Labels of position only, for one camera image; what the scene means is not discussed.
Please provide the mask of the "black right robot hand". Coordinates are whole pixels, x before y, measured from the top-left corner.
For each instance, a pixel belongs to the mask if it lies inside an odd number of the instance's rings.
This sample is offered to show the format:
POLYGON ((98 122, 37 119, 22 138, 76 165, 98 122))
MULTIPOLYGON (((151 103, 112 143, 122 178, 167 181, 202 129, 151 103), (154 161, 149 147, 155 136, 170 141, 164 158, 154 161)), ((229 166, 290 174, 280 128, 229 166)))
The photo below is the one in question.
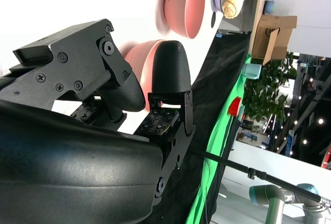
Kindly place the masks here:
POLYGON ((138 223, 193 138, 186 51, 163 41, 147 95, 107 20, 14 51, 1 77, 1 223, 138 223))

